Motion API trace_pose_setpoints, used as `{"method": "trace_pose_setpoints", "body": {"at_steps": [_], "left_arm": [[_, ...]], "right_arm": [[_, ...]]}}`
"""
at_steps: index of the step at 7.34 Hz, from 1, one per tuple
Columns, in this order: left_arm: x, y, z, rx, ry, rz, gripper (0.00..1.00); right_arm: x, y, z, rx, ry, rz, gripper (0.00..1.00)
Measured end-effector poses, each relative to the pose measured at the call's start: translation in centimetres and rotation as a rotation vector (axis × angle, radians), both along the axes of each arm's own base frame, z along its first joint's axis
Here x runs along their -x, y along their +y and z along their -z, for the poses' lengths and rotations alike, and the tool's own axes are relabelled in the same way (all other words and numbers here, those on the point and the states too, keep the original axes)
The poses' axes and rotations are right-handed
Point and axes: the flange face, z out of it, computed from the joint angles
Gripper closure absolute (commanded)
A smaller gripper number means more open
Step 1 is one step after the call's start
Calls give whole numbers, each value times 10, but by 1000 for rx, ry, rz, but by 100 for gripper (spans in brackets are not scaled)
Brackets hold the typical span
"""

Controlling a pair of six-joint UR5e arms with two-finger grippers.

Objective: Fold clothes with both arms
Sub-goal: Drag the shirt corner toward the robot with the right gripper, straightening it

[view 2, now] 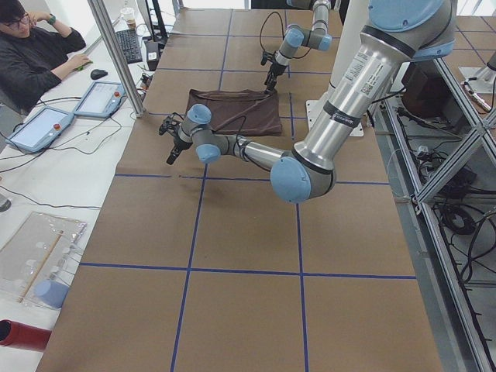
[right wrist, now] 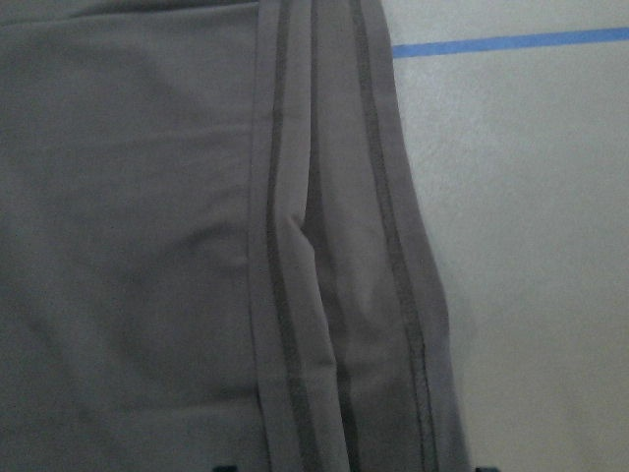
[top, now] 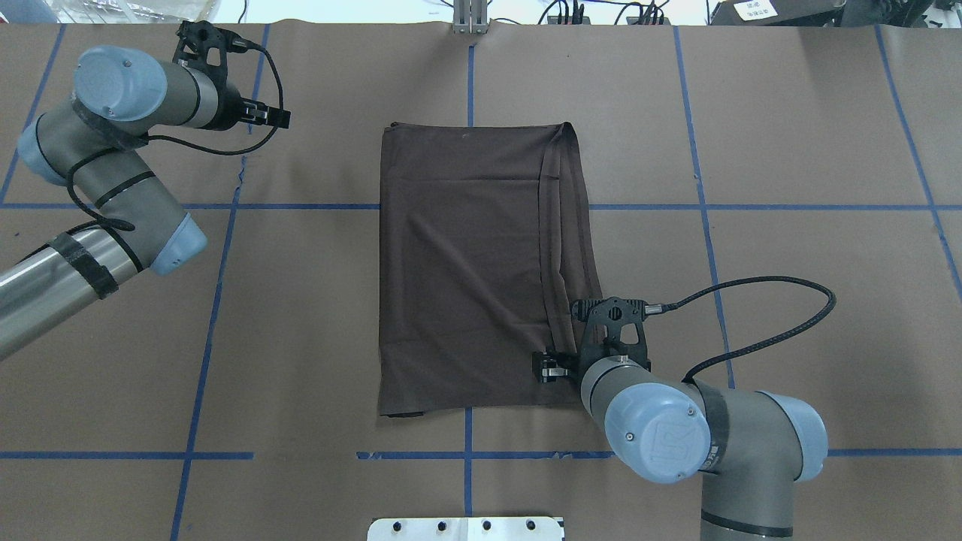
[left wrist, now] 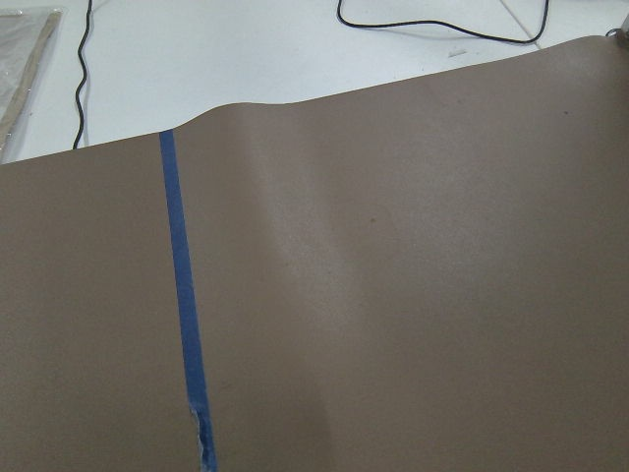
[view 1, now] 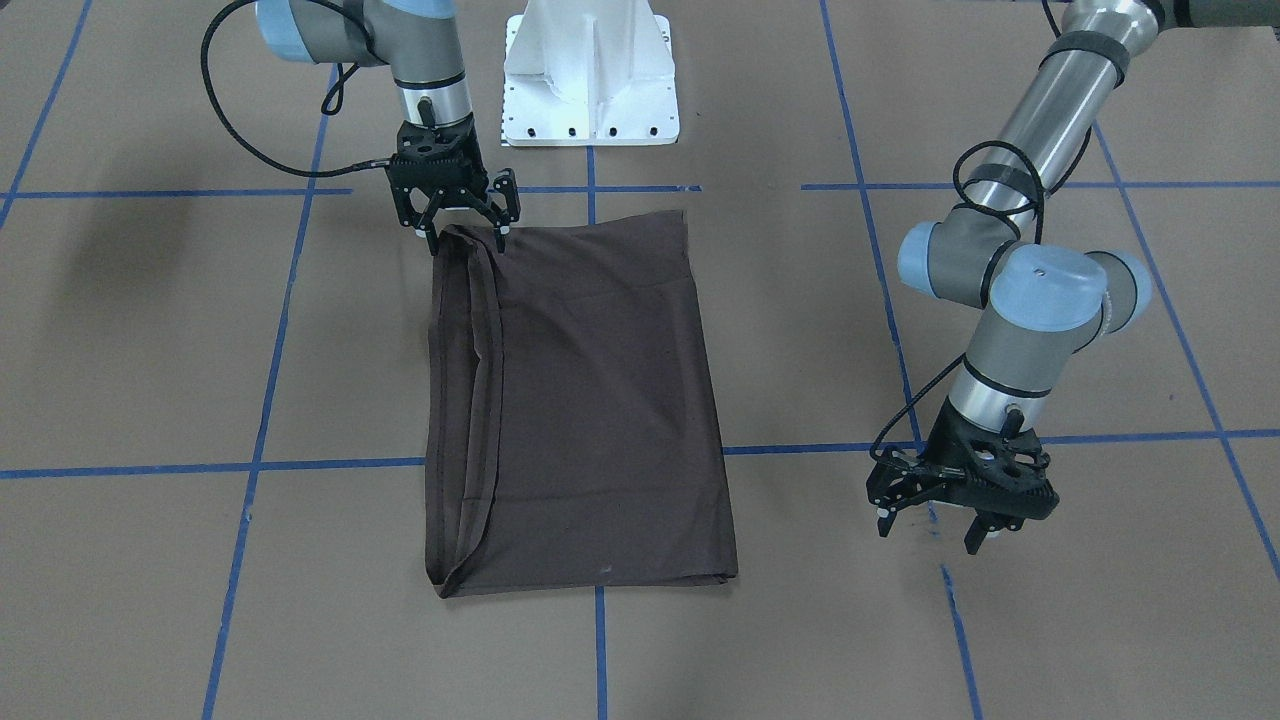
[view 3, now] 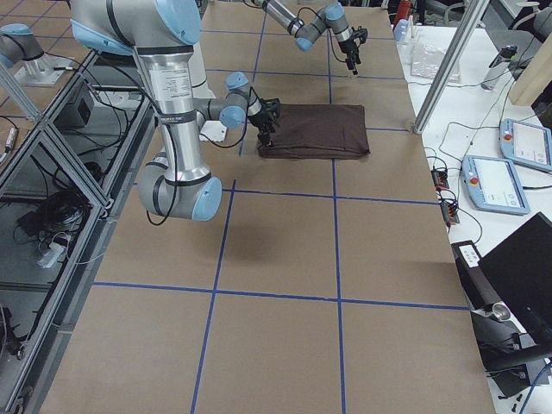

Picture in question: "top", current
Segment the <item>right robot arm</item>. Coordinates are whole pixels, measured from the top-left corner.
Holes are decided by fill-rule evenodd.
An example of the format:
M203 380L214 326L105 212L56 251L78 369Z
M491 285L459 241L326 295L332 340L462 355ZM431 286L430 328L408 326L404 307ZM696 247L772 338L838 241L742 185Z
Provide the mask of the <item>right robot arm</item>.
M670 382L626 355L534 352L540 382L570 378L615 456L649 482L701 475L702 540L791 540L796 486L820 475L827 427L800 398Z

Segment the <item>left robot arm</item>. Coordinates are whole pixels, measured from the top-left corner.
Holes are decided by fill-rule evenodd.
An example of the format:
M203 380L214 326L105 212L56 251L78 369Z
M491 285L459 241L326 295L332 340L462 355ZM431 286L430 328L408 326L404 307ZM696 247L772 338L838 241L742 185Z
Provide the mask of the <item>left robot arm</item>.
M2 357L150 268L172 273L206 250L207 237L138 150L158 125L226 130L288 128L291 113L238 93L226 62L160 62L130 48L83 52L68 100L30 123L21 161L68 191L87 222L52 237L2 274Z

